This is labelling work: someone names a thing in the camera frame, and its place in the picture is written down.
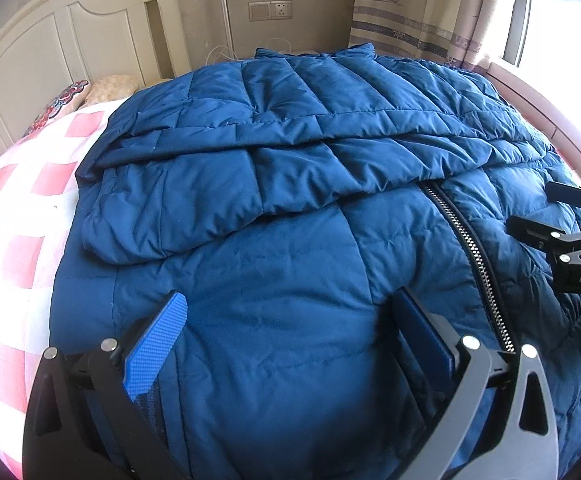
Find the cream wooden headboard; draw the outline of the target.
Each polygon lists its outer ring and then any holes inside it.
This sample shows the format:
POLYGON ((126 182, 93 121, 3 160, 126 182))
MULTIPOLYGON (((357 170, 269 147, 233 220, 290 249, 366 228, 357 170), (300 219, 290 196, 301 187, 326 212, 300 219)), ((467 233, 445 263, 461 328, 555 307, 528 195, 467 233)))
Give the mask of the cream wooden headboard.
POLYGON ((0 155, 74 81, 191 69, 179 0, 31 0, 0 29, 0 155))

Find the white lamp pole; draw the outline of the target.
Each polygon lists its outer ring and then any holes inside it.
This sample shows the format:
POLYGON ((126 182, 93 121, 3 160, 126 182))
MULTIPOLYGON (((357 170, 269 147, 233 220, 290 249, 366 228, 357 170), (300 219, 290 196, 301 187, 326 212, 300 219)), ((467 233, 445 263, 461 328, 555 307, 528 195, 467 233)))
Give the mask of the white lamp pole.
POLYGON ((234 50, 234 38, 233 38, 233 31, 232 31, 232 24, 231 24, 231 17, 230 17, 230 7, 228 6, 228 0, 220 0, 221 11, 222 11, 222 20, 223 20, 223 27, 224 27, 224 35, 225 35, 225 44, 228 47, 228 53, 231 55, 231 58, 237 58, 237 55, 234 50))

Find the pink checkered bed sheet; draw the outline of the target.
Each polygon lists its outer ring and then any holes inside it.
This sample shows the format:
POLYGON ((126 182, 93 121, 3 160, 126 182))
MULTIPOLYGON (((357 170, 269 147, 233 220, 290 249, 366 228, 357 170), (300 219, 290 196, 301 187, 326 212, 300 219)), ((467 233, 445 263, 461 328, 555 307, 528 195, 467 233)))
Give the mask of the pink checkered bed sheet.
POLYGON ((22 476, 34 375, 50 343, 54 278, 74 220, 74 173, 119 107, 80 108, 0 156, 0 464, 22 476))

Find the window frame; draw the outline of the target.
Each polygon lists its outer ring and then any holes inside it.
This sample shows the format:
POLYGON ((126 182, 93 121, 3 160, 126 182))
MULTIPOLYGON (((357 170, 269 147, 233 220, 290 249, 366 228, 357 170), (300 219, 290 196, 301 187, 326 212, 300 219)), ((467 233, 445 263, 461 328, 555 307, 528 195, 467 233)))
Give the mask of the window frame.
POLYGON ((581 0, 515 0, 503 60, 581 133, 581 0))

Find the blue quilted down jacket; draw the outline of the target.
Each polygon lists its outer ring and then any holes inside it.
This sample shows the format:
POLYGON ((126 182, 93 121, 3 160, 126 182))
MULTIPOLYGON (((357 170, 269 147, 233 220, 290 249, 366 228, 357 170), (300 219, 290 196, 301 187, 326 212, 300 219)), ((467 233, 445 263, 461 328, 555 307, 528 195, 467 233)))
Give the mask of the blue quilted down jacket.
POLYGON ((170 292, 187 322, 141 410, 195 479, 379 479, 442 404, 397 333, 409 289, 491 349, 532 344, 581 457, 581 295, 508 235, 581 231, 572 171, 479 74, 259 50, 124 102, 77 169, 50 341, 95 347, 170 292))

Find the beige floral pillow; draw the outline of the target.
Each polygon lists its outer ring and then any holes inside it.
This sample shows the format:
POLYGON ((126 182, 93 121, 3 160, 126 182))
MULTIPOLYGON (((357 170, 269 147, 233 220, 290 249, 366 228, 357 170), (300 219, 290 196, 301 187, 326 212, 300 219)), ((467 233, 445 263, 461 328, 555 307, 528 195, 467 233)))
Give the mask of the beige floral pillow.
POLYGON ((91 84, 91 89, 84 99, 82 106, 88 107, 95 104, 127 99, 138 91, 140 84, 131 75, 106 76, 91 84))

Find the wall socket panel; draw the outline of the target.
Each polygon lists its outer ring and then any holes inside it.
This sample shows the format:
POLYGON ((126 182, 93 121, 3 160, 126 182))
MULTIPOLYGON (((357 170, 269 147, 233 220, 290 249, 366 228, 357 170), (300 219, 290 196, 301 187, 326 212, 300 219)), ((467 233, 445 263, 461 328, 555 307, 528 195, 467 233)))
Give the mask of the wall socket panel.
POLYGON ((249 2, 248 16, 251 22, 290 20, 292 18, 292 1, 268 0, 249 2))

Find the beige ship print curtain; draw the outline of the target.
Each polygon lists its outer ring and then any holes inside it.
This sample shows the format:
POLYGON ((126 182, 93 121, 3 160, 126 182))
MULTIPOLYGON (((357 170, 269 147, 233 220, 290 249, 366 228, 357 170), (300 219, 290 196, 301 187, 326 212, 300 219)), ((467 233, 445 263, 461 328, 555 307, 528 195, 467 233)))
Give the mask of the beige ship print curtain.
POLYGON ((354 0, 349 44, 467 70, 503 58, 515 0, 354 0))

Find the red blue patterned pillow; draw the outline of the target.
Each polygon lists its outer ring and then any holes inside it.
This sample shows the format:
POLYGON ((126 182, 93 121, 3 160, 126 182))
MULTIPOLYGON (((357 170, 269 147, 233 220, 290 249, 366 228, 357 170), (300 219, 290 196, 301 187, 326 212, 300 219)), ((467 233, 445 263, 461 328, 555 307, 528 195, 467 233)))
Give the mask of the red blue patterned pillow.
POLYGON ((84 102, 91 90, 91 83, 87 79, 74 81, 69 84, 58 96, 51 99, 36 119, 28 127, 24 136, 36 133, 45 126, 75 112, 84 102))

